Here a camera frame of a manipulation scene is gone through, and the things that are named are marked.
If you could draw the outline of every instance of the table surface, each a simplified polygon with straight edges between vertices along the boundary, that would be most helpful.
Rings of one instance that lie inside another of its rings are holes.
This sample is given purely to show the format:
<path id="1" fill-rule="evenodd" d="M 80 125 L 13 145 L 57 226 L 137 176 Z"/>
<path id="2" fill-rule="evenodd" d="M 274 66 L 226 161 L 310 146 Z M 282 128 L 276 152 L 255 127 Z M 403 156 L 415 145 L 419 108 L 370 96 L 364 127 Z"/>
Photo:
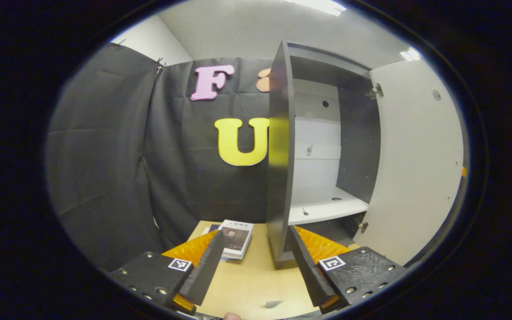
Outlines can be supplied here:
<path id="1" fill-rule="evenodd" d="M 211 224 L 199 221 L 189 240 L 195 239 Z M 351 249 L 358 248 L 352 244 Z M 274 308 L 266 308 L 266 301 L 283 300 Z M 286 262 L 279 270 L 268 243 L 265 223 L 254 224 L 252 238 L 242 260 L 222 261 L 197 312 L 223 317 L 227 312 L 249 320 L 273 320 L 299 316 L 319 308 L 311 304 L 303 277 L 295 261 Z"/>

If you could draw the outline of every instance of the book cover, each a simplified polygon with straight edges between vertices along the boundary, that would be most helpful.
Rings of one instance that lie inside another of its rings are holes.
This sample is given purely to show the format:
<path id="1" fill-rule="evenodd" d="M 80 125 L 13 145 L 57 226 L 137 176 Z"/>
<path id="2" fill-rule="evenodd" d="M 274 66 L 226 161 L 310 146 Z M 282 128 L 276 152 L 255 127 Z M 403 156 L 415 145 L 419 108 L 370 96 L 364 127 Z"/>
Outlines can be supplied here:
<path id="1" fill-rule="evenodd" d="M 219 229 L 220 225 L 219 224 L 211 224 L 211 227 L 209 227 L 209 232 L 213 232 L 217 229 Z"/>
<path id="2" fill-rule="evenodd" d="M 222 257 L 242 259 L 252 235 L 254 224 L 224 220 L 219 227 L 224 235 Z"/>

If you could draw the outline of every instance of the ceiling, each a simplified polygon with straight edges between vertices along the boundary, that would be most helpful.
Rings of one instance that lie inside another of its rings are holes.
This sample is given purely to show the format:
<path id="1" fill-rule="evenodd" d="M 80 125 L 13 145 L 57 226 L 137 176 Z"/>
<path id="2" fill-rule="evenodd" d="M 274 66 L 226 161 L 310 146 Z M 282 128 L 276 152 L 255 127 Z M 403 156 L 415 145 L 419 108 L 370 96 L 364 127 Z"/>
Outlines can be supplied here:
<path id="1" fill-rule="evenodd" d="M 281 40 L 334 51 L 376 68 L 409 45 L 347 9 L 332 16 L 280 0 L 189 0 L 159 14 L 193 60 L 274 57 Z"/>

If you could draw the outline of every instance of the white shelf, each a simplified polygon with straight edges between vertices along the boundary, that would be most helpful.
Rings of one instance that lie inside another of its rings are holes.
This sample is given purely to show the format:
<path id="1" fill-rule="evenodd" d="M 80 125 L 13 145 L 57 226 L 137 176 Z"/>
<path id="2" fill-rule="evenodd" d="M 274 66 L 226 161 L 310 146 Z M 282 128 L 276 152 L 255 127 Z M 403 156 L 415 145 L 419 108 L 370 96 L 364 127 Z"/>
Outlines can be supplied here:
<path id="1" fill-rule="evenodd" d="M 304 224 L 336 219 L 364 212 L 368 203 L 337 187 L 321 187 L 292 190 L 288 225 Z"/>

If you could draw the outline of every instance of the pink letter f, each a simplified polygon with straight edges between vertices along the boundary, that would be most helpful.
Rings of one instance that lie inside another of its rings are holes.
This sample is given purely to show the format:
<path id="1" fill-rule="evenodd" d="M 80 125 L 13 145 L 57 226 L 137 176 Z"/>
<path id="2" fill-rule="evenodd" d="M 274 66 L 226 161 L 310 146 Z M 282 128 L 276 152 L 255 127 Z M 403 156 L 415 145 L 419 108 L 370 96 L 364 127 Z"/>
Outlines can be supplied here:
<path id="1" fill-rule="evenodd" d="M 208 100 L 217 97 L 217 93 L 213 91 L 213 84 L 217 85 L 218 89 L 224 87 L 226 82 L 225 72 L 228 75 L 234 73 L 234 67 L 231 64 L 215 65 L 214 67 L 198 67 L 195 72 L 199 74 L 197 78 L 197 89 L 191 95 L 191 100 Z"/>

